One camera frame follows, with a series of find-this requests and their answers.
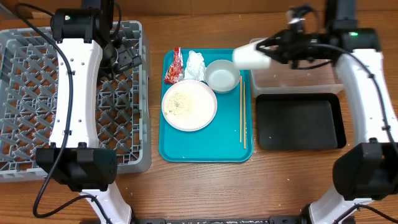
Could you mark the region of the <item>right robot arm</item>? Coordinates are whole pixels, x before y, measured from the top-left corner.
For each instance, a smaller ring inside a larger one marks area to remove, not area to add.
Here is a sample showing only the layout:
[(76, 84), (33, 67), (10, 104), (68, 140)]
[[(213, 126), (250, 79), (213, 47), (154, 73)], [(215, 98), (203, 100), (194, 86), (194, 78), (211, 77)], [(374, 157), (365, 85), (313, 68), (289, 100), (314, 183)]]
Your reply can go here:
[(308, 5), (289, 10), (289, 26), (254, 46), (276, 62), (329, 60), (345, 86), (354, 124), (354, 148), (333, 166), (333, 185), (307, 208), (307, 223), (342, 223), (360, 208), (397, 193), (397, 116), (384, 79), (379, 37), (360, 28), (355, 1), (328, 1), (325, 31), (308, 34)]

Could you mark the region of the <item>white paper cup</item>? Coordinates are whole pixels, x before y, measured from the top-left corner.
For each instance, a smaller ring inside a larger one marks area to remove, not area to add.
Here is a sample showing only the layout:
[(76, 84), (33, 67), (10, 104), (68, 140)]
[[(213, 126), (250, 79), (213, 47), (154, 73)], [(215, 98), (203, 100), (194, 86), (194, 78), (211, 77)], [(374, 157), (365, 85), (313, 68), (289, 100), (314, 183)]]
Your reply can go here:
[(271, 58), (256, 49), (260, 40), (233, 50), (233, 63), (239, 70), (267, 69)]

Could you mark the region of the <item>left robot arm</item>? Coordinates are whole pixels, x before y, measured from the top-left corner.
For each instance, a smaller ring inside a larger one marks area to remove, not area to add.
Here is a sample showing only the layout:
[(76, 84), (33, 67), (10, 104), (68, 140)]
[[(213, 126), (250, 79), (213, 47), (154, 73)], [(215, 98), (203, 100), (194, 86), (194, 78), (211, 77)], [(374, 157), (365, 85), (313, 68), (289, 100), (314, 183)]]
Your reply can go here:
[(57, 109), (48, 148), (35, 161), (55, 180), (92, 206), (101, 223), (133, 223), (132, 208), (116, 185), (117, 155), (100, 148), (96, 129), (96, 91), (102, 78), (113, 79), (142, 63), (129, 40), (119, 36), (114, 1), (83, 1), (78, 9), (52, 16), (50, 44), (58, 59)]

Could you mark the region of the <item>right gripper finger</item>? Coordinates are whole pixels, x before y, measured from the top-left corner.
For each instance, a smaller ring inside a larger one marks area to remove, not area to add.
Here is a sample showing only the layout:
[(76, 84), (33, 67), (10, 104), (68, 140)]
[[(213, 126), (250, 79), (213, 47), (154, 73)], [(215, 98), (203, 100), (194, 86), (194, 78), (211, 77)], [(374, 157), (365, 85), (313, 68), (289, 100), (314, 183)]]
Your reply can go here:
[(279, 49), (269, 50), (262, 47), (256, 47), (256, 50), (262, 52), (264, 55), (270, 57), (276, 62), (279, 62), (281, 64), (288, 64), (288, 58), (284, 55), (284, 52), (280, 51)]
[(290, 38), (291, 38), (291, 31), (284, 29), (274, 34), (273, 36), (260, 41), (256, 45), (256, 50), (265, 50), (266, 48), (271, 46), (278, 46), (278, 47), (285, 46), (289, 43)]

